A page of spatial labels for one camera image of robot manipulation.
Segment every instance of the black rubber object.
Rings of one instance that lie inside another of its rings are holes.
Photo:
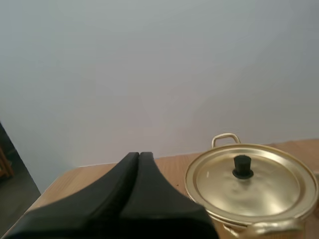
[[[152,153],[129,153],[81,191],[25,214],[6,239],[218,239],[199,204],[173,188]]]
[[[254,176],[251,170],[251,158],[247,155],[238,155],[234,158],[235,169],[233,175],[239,179],[248,179]]]

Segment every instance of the metal handle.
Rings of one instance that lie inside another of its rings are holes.
[[[249,225],[246,230],[241,233],[236,232],[226,225],[224,225],[224,228],[235,238],[253,239],[272,234],[300,232],[304,229],[304,224],[298,219],[290,219],[280,222],[255,223]]]
[[[240,140],[239,138],[233,134],[233,133],[222,133],[222,134],[219,134],[219,135],[216,135],[213,140],[211,141],[211,147],[216,147],[216,141],[218,139],[222,139],[222,138],[233,138],[235,140],[236,143],[240,143]]]

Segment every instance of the gold aluminum pot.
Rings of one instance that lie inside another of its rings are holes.
[[[222,138],[236,144],[216,146]],[[212,217],[221,239],[303,239],[319,194],[314,174],[281,150],[218,135],[188,167],[189,197]]]

